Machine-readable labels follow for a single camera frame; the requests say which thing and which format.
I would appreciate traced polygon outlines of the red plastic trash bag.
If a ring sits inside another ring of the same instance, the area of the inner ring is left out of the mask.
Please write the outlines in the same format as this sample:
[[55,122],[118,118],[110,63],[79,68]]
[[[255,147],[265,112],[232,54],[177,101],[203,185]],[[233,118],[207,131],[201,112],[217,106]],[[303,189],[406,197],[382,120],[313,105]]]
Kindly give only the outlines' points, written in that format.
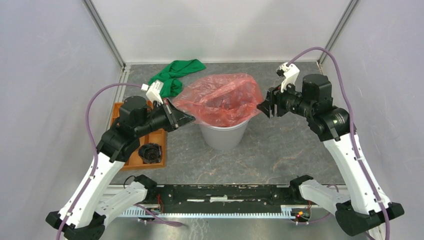
[[172,104],[195,117],[195,123],[212,127],[233,127],[261,111],[264,97],[255,79],[246,73],[213,74],[188,85]]

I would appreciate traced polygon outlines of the grey plastic trash bin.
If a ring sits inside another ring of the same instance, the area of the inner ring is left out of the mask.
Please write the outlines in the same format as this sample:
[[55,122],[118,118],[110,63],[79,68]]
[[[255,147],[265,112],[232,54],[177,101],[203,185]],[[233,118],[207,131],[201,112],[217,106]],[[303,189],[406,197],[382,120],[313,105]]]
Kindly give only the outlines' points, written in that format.
[[230,127],[200,125],[205,142],[215,150],[229,151],[234,149],[242,140],[249,120]]

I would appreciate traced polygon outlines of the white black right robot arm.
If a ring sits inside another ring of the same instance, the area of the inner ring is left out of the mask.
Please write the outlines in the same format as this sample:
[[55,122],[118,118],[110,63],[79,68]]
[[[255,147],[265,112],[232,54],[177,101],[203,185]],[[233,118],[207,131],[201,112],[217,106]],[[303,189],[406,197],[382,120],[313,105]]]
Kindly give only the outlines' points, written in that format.
[[349,236],[365,233],[402,216],[400,203],[391,201],[374,177],[355,125],[347,110],[333,104],[332,84],[322,74],[309,74],[301,91],[293,83],[271,87],[257,105],[269,118],[287,113],[302,116],[333,157],[348,193],[329,189],[309,175],[290,182],[289,199],[295,204],[311,201],[335,216]]

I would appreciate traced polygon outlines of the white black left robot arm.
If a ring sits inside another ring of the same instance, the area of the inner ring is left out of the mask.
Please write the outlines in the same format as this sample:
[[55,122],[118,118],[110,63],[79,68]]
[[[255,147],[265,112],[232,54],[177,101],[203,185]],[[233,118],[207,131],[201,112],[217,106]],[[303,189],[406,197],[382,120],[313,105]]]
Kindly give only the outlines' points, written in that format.
[[119,116],[94,147],[84,180],[61,210],[46,217],[46,222],[58,231],[56,237],[98,240],[125,210],[142,201],[153,203],[157,198],[155,182],[143,175],[108,200],[100,200],[115,175],[141,146],[141,137],[158,130],[173,132],[194,121],[194,116],[177,109],[167,98],[153,106],[141,96],[125,99]]

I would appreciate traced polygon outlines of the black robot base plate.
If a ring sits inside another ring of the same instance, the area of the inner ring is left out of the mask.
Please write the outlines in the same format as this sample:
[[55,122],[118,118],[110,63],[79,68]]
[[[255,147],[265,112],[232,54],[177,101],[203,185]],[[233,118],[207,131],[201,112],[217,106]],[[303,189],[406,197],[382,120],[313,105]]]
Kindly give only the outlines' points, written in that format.
[[308,201],[288,185],[165,184],[150,188],[141,204],[159,205],[164,214],[271,214]]

